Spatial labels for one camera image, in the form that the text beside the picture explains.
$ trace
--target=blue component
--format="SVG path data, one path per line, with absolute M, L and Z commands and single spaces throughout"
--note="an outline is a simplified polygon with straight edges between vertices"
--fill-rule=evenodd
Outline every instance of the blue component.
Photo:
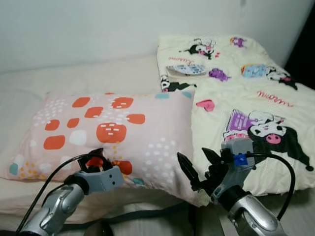
M 182 92 L 182 94 L 183 94 L 184 96 L 186 96 L 187 98 L 189 98 L 189 99 L 191 99 L 191 97 L 192 97 L 192 95 L 191 95 L 190 92 L 184 91 L 184 92 Z
M 241 165 L 247 165 L 247 158 L 246 158 L 246 154 L 239 154 L 239 155 L 234 155 L 234 163 L 235 166 L 241 166 Z
M 143 179 L 141 179 L 141 178 L 134 178 L 133 182 L 134 182 L 134 184 L 145 185 Z
M 13 162 L 13 163 L 10 165 L 9 172 L 10 172 L 10 174 L 13 174 L 13 175 L 16 176 L 16 175 L 18 174 L 18 169 L 19 169 L 18 165 Z
M 168 99 L 169 98 L 169 94 L 166 93 L 159 93 L 155 96 L 156 99 Z

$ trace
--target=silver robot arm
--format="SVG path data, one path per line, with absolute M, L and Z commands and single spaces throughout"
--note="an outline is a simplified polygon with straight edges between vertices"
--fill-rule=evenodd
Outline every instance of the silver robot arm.
M 82 188 L 75 183 L 55 190 L 19 235 L 51 236 L 60 232 L 83 198 Z
M 84 195 L 108 192 L 124 183 L 118 166 L 99 172 L 76 172 L 65 185 L 51 192 L 42 208 L 25 224 L 19 236 L 53 236 L 60 232 L 66 219 L 76 210 Z
M 239 236 L 286 236 L 280 221 L 250 192 L 242 189 L 255 165 L 253 157 L 246 157 L 246 153 L 253 152 L 252 141 L 239 138 L 223 142 L 221 148 L 221 157 L 213 150 L 203 148 L 212 164 L 204 181 L 199 180 L 189 159 L 178 153 L 179 164 L 192 189 L 204 189 L 214 204 L 221 205 Z

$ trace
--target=pillowcase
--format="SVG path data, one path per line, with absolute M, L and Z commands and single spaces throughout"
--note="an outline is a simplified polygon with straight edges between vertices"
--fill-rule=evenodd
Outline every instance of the pillowcase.
M 97 148 L 118 165 L 128 188 L 162 189 L 196 206 L 177 152 L 192 157 L 193 92 L 155 95 L 50 96 L 33 117 L 7 179 L 46 179 L 66 160 Z M 55 175 L 63 181 L 79 170 L 72 162 Z

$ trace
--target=blanket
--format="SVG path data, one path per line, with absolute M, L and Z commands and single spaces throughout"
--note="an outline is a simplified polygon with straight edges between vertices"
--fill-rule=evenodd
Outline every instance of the blanket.
M 315 92 L 296 82 L 256 41 L 225 37 L 164 36 L 157 62 L 164 92 L 195 89 L 192 109 L 194 167 L 210 163 L 201 148 L 250 138 L 255 152 L 282 156 L 294 168 L 295 190 L 315 187 Z M 290 174 L 271 158 L 256 158 L 244 189 L 285 193 Z

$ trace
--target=black cable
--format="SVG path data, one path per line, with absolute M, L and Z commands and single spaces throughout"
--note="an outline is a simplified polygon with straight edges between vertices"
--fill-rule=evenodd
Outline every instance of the black cable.
M 283 217 L 287 207 L 289 206 L 289 203 L 291 201 L 292 195 L 294 193 L 294 186 L 295 186 L 295 173 L 294 173 L 294 169 L 292 168 L 292 166 L 290 165 L 290 163 L 288 163 L 284 158 L 274 155 L 274 154 L 270 154 L 270 153 L 247 153 L 246 157 L 270 157 L 273 159 L 277 159 L 279 161 L 281 161 L 282 163 L 284 163 L 286 165 L 286 167 L 289 169 L 290 174 L 291 174 L 291 183 L 290 183 L 290 188 L 289 188 L 289 192 L 287 194 L 286 200 L 282 206 L 282 209 L 280 210 L 277 219 L 281 220 L 281 218 Z
M 61 165 L 59 165 L 47 178 L 46 182 L 44 183 L 44 185 L 42 186 L 42 188 L 40 189 L 40 191 L 38 192 L 37 196 L 35 197 L 35 199 L 33 200 L 30 208 L 28 209 L 28 211 L 26 212 L 25 216 L 23 217 L 18 229 L 16 230 L 16 235 L 18 235 L 18 233 L 21 231 L 22 227 L 24 226 L 25 222 L 27 221 L 28 217 L 30 216 L 32 210 L 34 209 L 36 203 L 38 202 L 40 196 L 43 194 L 43 192 L 45 191 L 47 185 L 49 184 L 49 182 L 52 180 L 52 178 L 56 175 L 56 173 L 61 170 L 65 165 L 69 164 L 70 162 L 76 161 L 76 160 L 80 160 L 86 157 L 99 157 L 102 158 L 103 161 L 106 161 L 105 157 L 101 156 L 101 155 L 97 155 L 97 154 L 93 154 L 93 153 L 89 153 L 89 154 L 82 154 L 82 155 L 78 155 L 75 156 L 65 162 L 63 162 Z

